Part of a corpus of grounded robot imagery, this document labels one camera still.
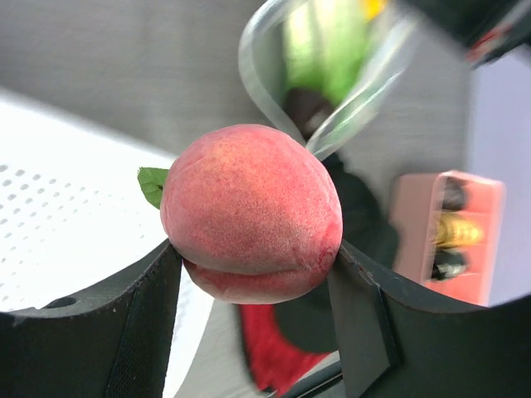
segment white basket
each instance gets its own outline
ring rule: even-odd
[[[2,89],[0,115],[0,311],[42,308],[166,238],[136,172],[175,156]],[[183,383],[211,307],[183,269],[164,398]]]

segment yellow object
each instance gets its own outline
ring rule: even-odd
[[[361,0],[365,8],[365,17],[370,21],[380,15],[386,6],[387,0]]]
[[[451,211],[443,211],[437,226],[436,245],[441,248],[470,246],[483,239],[483,231],[474,222]]]

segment gray table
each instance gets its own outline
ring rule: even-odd
[[[179,154],[209,130],[266,123],[236,68],[241,30],[260,4],[3,0],[0,85]],[[420,34],[385,109],[344,149],[384,202],[401,172],[464,165],[468,68],[447,43]],[[178,397],[254,396],[236,330],[233,308],[215,303]]]

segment pink container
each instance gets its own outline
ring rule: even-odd
[[[454,279],[435,281],[431,279],[436,250],[433,242],[448,177],[460,180],[468,196],[466,208],[457,213],[473,221],[484,234],[478,244],[459,248],[470,263],[465,273]],[[454,299],[486,305],[499,238],[504,192],[502,182],[465,172],[407,174],[398,178],[390,217],[401,237],[394,271]]]

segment red cloth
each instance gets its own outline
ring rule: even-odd
[[[247,365],[261,391],[282,396],[329,354],[304,352],[282,336],[272,305],[240,305]]]

